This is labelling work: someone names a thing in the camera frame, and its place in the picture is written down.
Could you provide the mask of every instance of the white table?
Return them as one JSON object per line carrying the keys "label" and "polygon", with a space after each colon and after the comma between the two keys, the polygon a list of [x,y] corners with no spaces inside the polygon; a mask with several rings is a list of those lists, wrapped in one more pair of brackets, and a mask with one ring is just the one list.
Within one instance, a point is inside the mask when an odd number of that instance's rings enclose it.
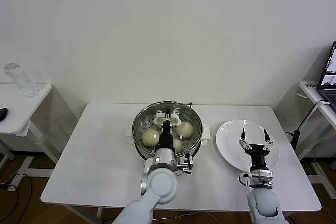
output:
{"label": "white table", "polygon": [[[101,221],[78,206],[121,208],[139,199],[144,162],[124,131],[145,104],[88,104],[42,195],[45,203],[62,204],[90,223]],[[217,129],[232,119],[264,126],[278,141],[280,161],[274,169],[274,191],[283,211],[319,211],[321,204],[291,148],[273,110],[268,106],[194,105],[210,125],[211,141],[194,158],[192,175],[177,177],[183,192],[157,209],[190,211],[249,211],[249,188],[238,182],[214,147]]]}
{"label": "white table", "polygon": [[[30,117],[44,98],[51,90],[51,85],[37,84],[38,93],[34,97],[25,98],[16,88],[15,84],[0,84],[0,108],[8,108],[6,118],[0,122],[0,134],[12,134],[16,136],[26,136],[30,130],[36,138],[35,143],[44,151],[52,161],[57,163],[60,156],[56,148],[46,140],[43,133],[30,120]],[[0,163],[0,169],[8,159],[13,159],[14,155],[0,143],[0,152],[5,156]],[[23,162],[19,172],[26,173],[32,177],[49,177],[52,170],[50,169],[30,169],[29,165],[34,157],[27,157]],[[22,176],[16,176],[12,183],[16,186],[22,180]]]}
{"label": "white table", "polygon": [[[317,81],[300,81],[299,87],[305,93],[305,95],[313,102],[322,100],[322,97],[317,92]],[[296,149],[298,158],[301,160],[304,158],[320,141],[324,138],[332,138],[336,135],[336,113],[328,105],[320,106],[319,111],[327,119],[329,124],[326,126],[323,122],[317,125],[315,129],[319,129],[320,133],[316,135],[315,130],[304,139]],[[309,180],[312,184],[322,184],[331,199],[336,199],[336,190],[333,188],[327,176],[323,172],[322,167],[319,164],[311,163],[316,175],[310,175]],[[333,162],[330,167],[336,169],[336,162]]]}

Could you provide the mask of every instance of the wooden floor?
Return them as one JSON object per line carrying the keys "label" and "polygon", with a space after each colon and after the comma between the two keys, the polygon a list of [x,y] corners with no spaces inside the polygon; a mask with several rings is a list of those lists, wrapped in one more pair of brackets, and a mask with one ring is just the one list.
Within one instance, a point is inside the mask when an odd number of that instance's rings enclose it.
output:
{"label": "wooden floor", "polygon": [[[5,182],[14,171],[18,170],[21,163],[26,156],[17,155],[13,161],[8,161],[5,167],[0,171],[0,183]],[[314,174],[312,168],[310,167],[309,162],[302,163],[306,173],[308,175]],[[336,170],[331,170],[328,167],[326,162],[320,162],[324,172],[327,174],[334,187],[336,188]],[[37,156],[31,166],[31,168],[53,168],[54,164],[48,157]],[[33,181],[33,196],[31,202],[24,213],[20,223],[76,223],[82,224],[85,223],[81,218],[77,217],[70,211],[68,211],[63,206],[57,205],[48,205],[40,201],[40,195],[48,181],[47,178],[32,178]],[[333,215],[336,219],[336,200],[329,199],[328,195],[324,191],[321,185],[313,185],[315,192],[317,193],[321,203],[326,207],[326,209]],[[13,214],[8,217],[5,221],[1,222],[3,224],[13,224],[16,223],[20,214],[23,212],[24,207],[28,201],[30,185],[27,178],[24,178],[19,189],[19,202],[16,210]],[[8,192],[7,190],[2,190],[0,192],[0,219],[6,216],[15,204],[15,192]],[[91,211],[96,212],[96,208],[90,208]],[[113,218],[118,215],[120,209],[104,209],[102,213],[102,220]],[[163,217],[174,217],[181,214],[188,214],[190,212],[180,212],[180,211],[155,211],[154,218],[163,218]],[[230,223],[230,224],[242,224],[242,223],[251,223],[249,213],[212,213],[221,223]],[[295,221],[296,224],[313,224],[313,223],[323,223],[323,224],[332,224],[334,223],[328,214],[321,210],[319,212],[309,212],[301,214],[292,214],[291,218]],[[289,223],[294,223],[289,218],[287,218]],[[154,224],[159,223],[192,223],[192,224],[215,224],[216,221],[211,218],[208,214],[201,212],[198,214],[180,217],[178,219],[165,219],[165,220],[154,220]]]}

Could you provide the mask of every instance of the clear glass bottle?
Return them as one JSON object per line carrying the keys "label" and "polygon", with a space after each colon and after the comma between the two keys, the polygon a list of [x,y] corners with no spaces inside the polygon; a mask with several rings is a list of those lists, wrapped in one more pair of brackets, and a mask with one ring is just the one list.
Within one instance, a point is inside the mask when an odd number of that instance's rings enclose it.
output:
{"label": "clear glass bottle", "polygon": [[28,78],[26,72],[17,63],[9,63],[5,65],[5,73],[9,75],[12,81],[20,89],[24,97],[33,97],[37,94],[37,91],[33,83]]}

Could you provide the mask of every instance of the white plate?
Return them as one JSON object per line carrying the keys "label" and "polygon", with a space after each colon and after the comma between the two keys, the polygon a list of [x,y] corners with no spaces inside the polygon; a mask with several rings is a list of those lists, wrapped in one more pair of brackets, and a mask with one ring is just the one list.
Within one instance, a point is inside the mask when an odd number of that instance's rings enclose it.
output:
{"label": "white plate", "polygon": [[[231,120],[219,127],[216,134],[216,145],[223,156],[232,166],[243,172],[249,172],[251,157],[247,155],[239,144],[243,128],[245,139],[249,144],[265,145],[264,128],[247,120]],[[277,141],[267,131],[273,145],[269,147],[269,154],[265,157],[267,167],[272,170],[277,166],[280,159],[280,151]]]}

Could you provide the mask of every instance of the laptop screen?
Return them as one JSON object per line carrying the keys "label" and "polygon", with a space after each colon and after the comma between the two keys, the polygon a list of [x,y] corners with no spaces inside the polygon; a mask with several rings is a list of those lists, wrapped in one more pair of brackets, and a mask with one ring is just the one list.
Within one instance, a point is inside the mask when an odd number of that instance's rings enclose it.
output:
{"label": "laptop screen", "polygon": [[336,41],[332,44],[327,64],[324,68],[323,75],[319,82],[320,87],[336,87]]}

